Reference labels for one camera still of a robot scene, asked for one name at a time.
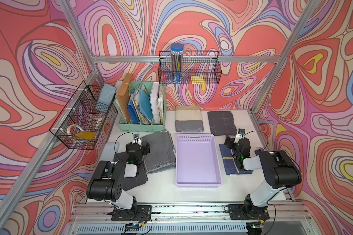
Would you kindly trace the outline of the navy striped pillowcase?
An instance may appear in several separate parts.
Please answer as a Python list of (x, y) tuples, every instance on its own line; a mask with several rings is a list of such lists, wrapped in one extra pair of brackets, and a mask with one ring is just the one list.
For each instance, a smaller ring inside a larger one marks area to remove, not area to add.
[(243, 174), (252, 174), (253, 172), (251, 170), (240, 170), (234, 161), (234, 151), (230, 148), (228, 148), (224, 144), (219, 144), (220, 148), (220, 153), (222, 156), (224, 168), (226, 175), (243, 175)]

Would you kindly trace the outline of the purple plastic basket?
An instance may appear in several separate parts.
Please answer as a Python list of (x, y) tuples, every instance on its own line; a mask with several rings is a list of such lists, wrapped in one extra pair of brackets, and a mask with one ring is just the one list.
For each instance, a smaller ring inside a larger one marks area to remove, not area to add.
[(217, 188), (222, 185), (215, 137), (212, 134), (178, 134), (176, 185)]

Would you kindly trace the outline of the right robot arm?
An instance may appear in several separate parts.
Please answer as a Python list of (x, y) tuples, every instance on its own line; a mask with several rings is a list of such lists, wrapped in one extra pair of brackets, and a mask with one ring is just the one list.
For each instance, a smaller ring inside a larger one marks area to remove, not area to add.
[(285, 151), (256, 151), (250, 156), (249, 139), (226, 136), (220, 151), (226, 175), (250, 174), (262, 170), (263, 182), (258, 188), (248, 194), (243, 205), (229, 205), (233, 214), (241, 211), (248, 219), (268, 219), (269, 202), (280, 192), (290, 189), (302, 181), (302, 174)]

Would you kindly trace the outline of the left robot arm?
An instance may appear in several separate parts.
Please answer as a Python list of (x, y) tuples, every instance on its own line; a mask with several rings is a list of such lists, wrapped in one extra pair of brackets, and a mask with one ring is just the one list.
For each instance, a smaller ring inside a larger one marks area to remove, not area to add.
[(142, 159), (150, 153), (150, 144), (129, 143), (122, 153), (117, 152), (118, 148), (116, 142), (108, 142), (104, 146), (102, 159), (89, 181), (86, 196), (109, 202), (121, 210), (136, 211), (137, 200), (127, 191), (148, 181)]

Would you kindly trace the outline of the dark grid folded pillowcase back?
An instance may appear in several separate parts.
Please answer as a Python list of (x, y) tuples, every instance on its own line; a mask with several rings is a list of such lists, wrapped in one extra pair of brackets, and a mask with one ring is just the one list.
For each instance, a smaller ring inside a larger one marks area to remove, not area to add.
[(211, 134), (235, 136), (237, 128), (231, 111), (209, 111), (207, 113)]

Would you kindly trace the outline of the beige grey folded pillowcase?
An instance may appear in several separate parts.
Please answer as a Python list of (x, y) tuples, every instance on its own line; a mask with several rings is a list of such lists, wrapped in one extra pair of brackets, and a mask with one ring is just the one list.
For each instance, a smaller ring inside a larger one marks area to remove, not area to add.
[(177, 132), (198, 133), (204, 131), (203, 118), (199, 106), (178, 106), (175, 109)]

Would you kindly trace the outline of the light blue pencil case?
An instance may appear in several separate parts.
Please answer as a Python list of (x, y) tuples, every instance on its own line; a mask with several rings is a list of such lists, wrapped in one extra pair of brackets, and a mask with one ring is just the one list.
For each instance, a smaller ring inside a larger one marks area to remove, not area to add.
[(107, 142), (104, 151), (109, 154), (115, 154), (119, 150), (120, 144), (117, 142)]

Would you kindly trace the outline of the white binder in organizer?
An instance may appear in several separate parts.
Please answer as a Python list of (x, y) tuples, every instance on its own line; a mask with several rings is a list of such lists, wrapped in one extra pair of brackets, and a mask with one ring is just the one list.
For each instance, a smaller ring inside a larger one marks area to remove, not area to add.
[(159, 115), (158, 103), (157, 103), (158, 95), (159, 95), (159, 82), (154, 82), (150, 93), (150, 103), (151, 103), (154, 124), (160, 124), (160, 115)]

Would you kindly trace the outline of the white tape roll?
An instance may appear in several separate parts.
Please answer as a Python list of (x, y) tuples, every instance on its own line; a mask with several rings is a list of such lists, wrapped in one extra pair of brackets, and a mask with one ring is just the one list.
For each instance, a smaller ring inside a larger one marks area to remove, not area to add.
[(66, 131), (68, 136), (73, 136), (74, 134), (84, 131), (84, 129), (79, 125), (72, 124), (67, 127)]

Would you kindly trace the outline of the brown envelope folder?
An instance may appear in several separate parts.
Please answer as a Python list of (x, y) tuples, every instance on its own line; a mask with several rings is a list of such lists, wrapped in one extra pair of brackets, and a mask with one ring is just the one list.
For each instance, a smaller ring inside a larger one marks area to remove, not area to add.
[(128, 102), (129, 102), (129, 86), (131, 83), (131, 79), (132, 79), (132, 74), (131, 73), (127, 73), (122, 81), (121, 87), (119, 88), (118, 92), (117, 92), (117, 99), (119, 102), (119, 106), (121, 108), (123, 117), (125, 119), (126, 124), (130, 123), (130, 114), (128, 111)]

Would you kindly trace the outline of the grey blue sponge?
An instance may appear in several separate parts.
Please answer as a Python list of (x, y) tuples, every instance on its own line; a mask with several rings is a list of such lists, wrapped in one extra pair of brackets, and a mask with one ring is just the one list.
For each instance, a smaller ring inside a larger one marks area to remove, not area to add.
[(97, 104), (95, 106), (96, 110), (100, 112), (108, 111), (110, 104), (115, 96), (116, 88), (109, 84), (105, 84), (102, 86)]

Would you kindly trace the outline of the yellow sticky notes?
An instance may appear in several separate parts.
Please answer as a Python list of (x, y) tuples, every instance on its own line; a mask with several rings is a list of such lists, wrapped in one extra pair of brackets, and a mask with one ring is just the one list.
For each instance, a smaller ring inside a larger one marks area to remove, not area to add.
[(204, 85), (205, 78), (203, 75), (192, 75), (190, 76), (191, 83), (194, 85)]

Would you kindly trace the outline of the blue pencil tube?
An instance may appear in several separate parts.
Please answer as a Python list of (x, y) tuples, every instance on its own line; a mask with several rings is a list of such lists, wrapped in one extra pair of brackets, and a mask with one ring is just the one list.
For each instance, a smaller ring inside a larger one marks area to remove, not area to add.
[(171, 64), (173, 83), (181, 82), (181, 70), (183, 65), (183, 44), (171, 44)]

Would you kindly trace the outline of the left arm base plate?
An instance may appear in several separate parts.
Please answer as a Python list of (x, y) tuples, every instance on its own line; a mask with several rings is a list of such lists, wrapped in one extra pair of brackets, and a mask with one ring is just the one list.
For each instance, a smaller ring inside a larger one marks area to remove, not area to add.
[(111, 221), (122, 222), (122, 221), (147, 221), (151, 218), (152, 206), (151, 205), (140, 205), (135, 206), (129, 210), (114, 209), (113, 212), (108, 213), (111, 215)]

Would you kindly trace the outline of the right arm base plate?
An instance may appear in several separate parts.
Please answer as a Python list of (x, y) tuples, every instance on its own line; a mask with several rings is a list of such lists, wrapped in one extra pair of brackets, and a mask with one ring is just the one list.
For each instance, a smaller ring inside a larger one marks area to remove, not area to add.
[(255, 207), (245, 204), (229, 204), (226, 206), (231, 220), (268, 220), (267, 207)]

